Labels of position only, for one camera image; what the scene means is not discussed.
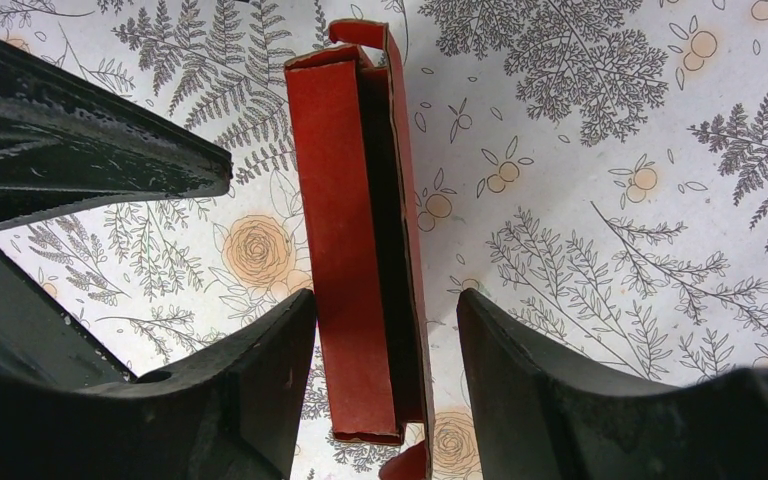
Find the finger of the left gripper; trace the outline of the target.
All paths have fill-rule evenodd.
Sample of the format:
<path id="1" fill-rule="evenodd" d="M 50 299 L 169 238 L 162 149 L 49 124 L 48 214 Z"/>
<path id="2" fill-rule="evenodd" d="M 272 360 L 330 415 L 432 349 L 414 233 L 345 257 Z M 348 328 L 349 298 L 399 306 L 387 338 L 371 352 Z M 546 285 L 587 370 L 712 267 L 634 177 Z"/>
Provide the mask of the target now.
<path id="1" fill-rule="evenodd" d="M 0 230 L 231 176 L 227 150 L 0 40 Z"/>

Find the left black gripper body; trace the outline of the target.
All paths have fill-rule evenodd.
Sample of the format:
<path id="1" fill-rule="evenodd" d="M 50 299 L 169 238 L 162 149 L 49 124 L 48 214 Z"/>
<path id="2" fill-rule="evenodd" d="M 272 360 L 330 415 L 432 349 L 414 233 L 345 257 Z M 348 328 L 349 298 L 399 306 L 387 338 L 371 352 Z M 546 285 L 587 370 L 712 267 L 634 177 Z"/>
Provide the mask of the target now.
<path id="1" fill-rule="evenodd" d="M 1 250 L 0 374 L 67 390 L 136 379 Z"/>

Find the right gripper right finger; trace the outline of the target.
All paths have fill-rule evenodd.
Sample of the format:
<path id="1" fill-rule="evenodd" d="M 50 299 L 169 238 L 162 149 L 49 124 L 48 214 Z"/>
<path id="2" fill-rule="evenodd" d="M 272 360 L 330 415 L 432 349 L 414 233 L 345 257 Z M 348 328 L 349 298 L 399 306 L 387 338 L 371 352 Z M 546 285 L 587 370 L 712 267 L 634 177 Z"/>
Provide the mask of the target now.
<path id="1" fill-rule="evenodd" d="M 768 479 L 768 368 L 645 380 L 514 320 L 474 289 L 457 320 L 487 479 Z"/>

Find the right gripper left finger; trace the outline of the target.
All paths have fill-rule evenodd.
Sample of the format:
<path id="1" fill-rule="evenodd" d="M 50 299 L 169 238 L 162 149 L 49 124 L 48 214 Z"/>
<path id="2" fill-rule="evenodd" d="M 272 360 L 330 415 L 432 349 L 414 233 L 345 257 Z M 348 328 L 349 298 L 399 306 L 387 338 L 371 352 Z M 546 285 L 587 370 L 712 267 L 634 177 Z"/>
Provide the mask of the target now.
<path id="1" fill-rule="evenodd" d="M 133 383 L 0 374 L 0 479 L 287 479 L 315 336 L 312 291 Z"/>

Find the red paper box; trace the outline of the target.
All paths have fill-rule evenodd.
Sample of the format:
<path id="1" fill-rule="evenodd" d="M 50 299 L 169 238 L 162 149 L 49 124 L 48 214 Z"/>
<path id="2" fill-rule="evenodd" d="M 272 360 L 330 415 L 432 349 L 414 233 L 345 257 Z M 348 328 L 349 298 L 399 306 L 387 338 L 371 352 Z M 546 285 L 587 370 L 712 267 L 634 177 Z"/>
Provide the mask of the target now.
<path id="1" fill-rule="evenodd" d="M 385 23 L 338 19 L 286 62 L 319 337 L 340 442 L 392 446 L 383 479 L 426 479 L 407 446 L 432 417 L 400 52 Z"/>

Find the floral patterned mat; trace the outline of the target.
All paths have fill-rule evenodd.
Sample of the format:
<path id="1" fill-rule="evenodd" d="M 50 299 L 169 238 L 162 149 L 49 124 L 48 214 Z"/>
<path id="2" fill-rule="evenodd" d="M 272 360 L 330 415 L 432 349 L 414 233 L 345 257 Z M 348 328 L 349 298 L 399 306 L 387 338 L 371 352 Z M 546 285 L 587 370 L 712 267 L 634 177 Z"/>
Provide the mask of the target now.
<path id="1" fill-rule="evenodd" d="M 0 1 L 1 40 L 235 165 L 222 197 L 0 249 L 137 374 L 309 286 L 283 65 L 339 18 L 387 23 L 402 54 L 435 478 L 483 477 L 464 289 L 648 380 L 768 367 L 768 1 Z"/>

